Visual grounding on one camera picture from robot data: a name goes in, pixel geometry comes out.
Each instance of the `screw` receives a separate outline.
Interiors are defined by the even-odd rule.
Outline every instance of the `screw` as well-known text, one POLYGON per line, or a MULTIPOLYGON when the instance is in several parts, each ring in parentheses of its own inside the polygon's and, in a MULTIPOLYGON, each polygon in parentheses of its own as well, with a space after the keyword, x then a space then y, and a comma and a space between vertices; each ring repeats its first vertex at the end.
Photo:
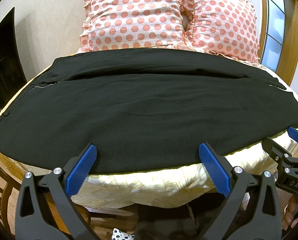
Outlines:
POLYGON ((32 176, 32 172, 27 172, 25 175, 24 175, 27 179, 31 178, 32 176))
POLYGON ((242 173, 242 172, 243 172, 243 169, 242 169, 241 167, 239 167, 239 166, 236 166, 236 167, 234 168, 234 171, 235 171, 236 173, 242 173))
POLYGON ((55 168, 54 170, 53 170, 53 173, 54 174, 60 174, 62 172, 62 169, 61 168, 55 168))
POLYGON ((271 177, 271 173, 269 171, 265 171, 264 172, 264 175, 267 177, 267 178, 270 178, 271 177))

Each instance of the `black pants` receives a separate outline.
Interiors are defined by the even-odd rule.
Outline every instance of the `black pants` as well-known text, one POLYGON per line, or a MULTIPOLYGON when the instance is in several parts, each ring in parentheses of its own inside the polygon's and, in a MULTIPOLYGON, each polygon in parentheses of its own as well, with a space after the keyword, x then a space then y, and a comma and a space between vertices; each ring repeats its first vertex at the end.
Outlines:
POLYGON ((188 207, 158 208, 139 205, 139 220, 135 240, 194 240, 211 219, 217 215, 225 197, 219 193, 203 194, 189 202, 188 207))

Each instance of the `pillow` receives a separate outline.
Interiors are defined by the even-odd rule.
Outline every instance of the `pillow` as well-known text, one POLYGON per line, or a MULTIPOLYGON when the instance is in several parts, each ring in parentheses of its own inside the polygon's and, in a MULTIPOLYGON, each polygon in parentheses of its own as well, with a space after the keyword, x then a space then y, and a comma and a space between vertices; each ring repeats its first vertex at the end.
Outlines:
POLYGON ((259 43, 253 5, 243 0, 183 0, 187 36, 196 51, 256 62, 259 43))
POLYGON ((191 45, 180 4, 181 0, 85 0, 80 52, 191 45))

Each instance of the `mattress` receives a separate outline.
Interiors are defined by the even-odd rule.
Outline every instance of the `mattress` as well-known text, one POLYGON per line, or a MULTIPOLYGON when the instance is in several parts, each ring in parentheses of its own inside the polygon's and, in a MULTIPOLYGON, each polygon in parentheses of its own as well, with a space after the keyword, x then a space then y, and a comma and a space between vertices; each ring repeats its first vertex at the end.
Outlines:
MULTIPOLYGON (((243 63, 262 68, 263 71, 267 71, 273 77, 278 78, 279 82, 287 88, 287 91, 293 92, 298 101, 298 95, 274 72, 257 63, 243 63)), ((0 114, 6 110, 17 95, 10 100, 0 114)), ((275 135, 273 140, 292 154, 298 147, 298 144, 289 138, 286 131, 275 135)), ((260 174, 264 170, 275 171, 274 161, 262 150, 260 142, 233 152, 227 155, 226 158, 232 166, 241 166, 247 172, 254 174, 260 174)), ((10 173, 19 179, 22 179, 27 171, 32 171, 35 175, 51 172, 50 170, 19 163, 1 153, 0 160, 10 173)), ((133 203, 170 208, 183 205, 210 190, 214 190, 214 185, 203 164, 199 163, 171 169, 128 174, 89 175, 79 193, 72 196, 72 200, 77 204, 94 208, 120 208, 133 203)))

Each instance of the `blue textured pad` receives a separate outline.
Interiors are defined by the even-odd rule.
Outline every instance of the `blue textured pad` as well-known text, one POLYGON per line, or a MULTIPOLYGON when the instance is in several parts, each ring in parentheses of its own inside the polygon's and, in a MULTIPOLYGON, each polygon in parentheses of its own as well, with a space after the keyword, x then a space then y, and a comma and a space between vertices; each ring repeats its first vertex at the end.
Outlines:
POLYGON ((199 157, 219 193, 228 197, 231 192, 230 178, 205 143, 199 146, 199 157))
POLYGON ((85 151, 66 179, 65 193, 68 197, 78 194, 85 178, 97 159, 97 147, 93 144, 85 151))
POLYGON ((293 127, 289 127, 287 132, 289 137, 294 139, 298 143, 298 131, 293 127))

